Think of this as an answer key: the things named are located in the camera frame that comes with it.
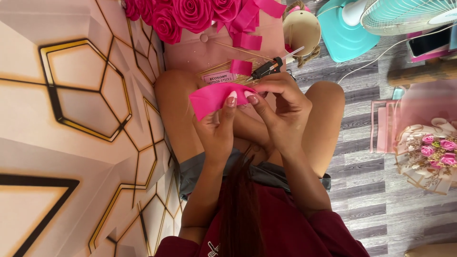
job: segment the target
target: fingernail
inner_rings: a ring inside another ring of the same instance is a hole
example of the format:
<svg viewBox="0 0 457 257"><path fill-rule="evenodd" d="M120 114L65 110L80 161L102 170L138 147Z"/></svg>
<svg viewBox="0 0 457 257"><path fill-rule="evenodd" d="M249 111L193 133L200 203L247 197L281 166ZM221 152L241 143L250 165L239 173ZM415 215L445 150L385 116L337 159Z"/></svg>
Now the fingernail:
<svg viewBox="0 0 457 257"><path fill-rule="evenodd" d="M244 96L248 99L251 104L257 104L259 99L251 91L244 91Z"/></svg>
<svg viewBox="0 0 457 257"><path fill-rule="evenodd" d="M232 91L227 97L227 106L235 107L236 106L236 91Z"/></svg>

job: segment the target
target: white fan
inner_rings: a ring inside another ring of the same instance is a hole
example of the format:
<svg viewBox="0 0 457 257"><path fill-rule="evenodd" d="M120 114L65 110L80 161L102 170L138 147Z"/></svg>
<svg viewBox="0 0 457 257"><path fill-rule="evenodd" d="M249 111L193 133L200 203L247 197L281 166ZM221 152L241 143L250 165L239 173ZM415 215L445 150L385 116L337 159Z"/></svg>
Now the white fan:
<svg viewBox="0 0 457 257"><path fill-rule="evenodd" d="M330 0L317 14L331 57L342 62L371 49L379 35L422 31L457 20L457 0Z"/></svg>

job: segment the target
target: white cable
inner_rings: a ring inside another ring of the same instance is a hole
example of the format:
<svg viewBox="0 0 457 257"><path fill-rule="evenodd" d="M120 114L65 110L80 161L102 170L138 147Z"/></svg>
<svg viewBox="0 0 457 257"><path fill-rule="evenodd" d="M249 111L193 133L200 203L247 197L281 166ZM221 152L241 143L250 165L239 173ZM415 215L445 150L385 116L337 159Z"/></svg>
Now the white cable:
<svg viewBox="0 0 457 257"><path fill-rule="evenodd" d="M334 6L334 7L330 8L330 9L326 9L325 11L319 13L319 15L325 13L326 11L332 10L333 8L339 8L339 7L340 7L340 6Z"/></svg>
<svg viewBox="0 0 457 257"><path fill-rule="evenodd" d="M443 28L443 29L441 29L441 30L439 30L439 31L435 31L435 32L433 32L433 33L422 34L422 35L420 35L420 36L412 37L412 38L407 38L407 39L405 39L405 40L402 40L402 41L400 41L400 42L395 43L394 45L392 45L391 47L389 47L386 51L384 51L384 53L382 53L378 58L376 58L376 60L374 60L374 61L370 62L369 64L367 64L367 65L365 65L365 66L362 66L362 67L360 67L360 68L358 68L358 69L356 69L356 70L353 70L353 71L351 71L350 73L344 75L344 77L342 77L342 78L340 79L340 81L338 82L338 84L341 83L341 81L342 81L347 75L351 74L352 72L358 71L358 70L360 70L360 69L363 69L363 68L367 67L368 65L370 65L370 64L372 64L372 63L374 63L374 62L376 62L379 58L381 58L381 56L382 56L383 54L385 54L385 53L386 53L387 51L389 51L392 47L394 47L394 46L400 44L401 42L405 42L405 41L407 41L407 40L415 39L415 38L418 38L418 37L423 37L423 36L426 36L426 35L433 35L433 34L435 34L435 33L438 33L438 32L441 32L441 31L443 31L443 30L446 30L446 29L448 29L448 28L451 28L451 27L453 27L453 26L455 26L455 25L457 25L457 23L452 24L452 25L450 25L450 26L448 26L448 27L445 27L445 28Z"/></svg>

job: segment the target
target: phone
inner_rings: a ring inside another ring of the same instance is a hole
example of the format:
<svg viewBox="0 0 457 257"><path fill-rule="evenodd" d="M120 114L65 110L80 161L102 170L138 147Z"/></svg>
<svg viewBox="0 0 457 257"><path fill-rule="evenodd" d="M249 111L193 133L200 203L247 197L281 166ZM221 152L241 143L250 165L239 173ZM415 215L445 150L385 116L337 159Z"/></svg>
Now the phone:
<svg viewBox="0 0 457 257"><path fill-rule="evenodd" d="M439 31L448 25L442 26L433 30L427 34L433 33L435 31ZM445 29L441 32L435 33L433 35L426 35L423 37L414 38L408 40L406 45L408 47L409 53L412 57L418 57L423 54L426 54L430 51L433 51L437 48L445 46L449 44L451 40L451 28Z"/></svg>

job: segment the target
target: flower bouquet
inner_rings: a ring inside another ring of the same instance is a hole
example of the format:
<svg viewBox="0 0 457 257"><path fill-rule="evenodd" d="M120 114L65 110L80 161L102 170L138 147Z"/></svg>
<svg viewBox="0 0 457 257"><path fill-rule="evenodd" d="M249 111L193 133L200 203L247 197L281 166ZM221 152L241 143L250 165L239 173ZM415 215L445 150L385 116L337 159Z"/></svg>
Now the flower bouquet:
<svg viewBox="0 0 457 257"><path fill-rule="evenodd" d="M457 122L434 118L431 123L408 126L398 135L396 165L409 183L446 195L457 186Z"/></svg>

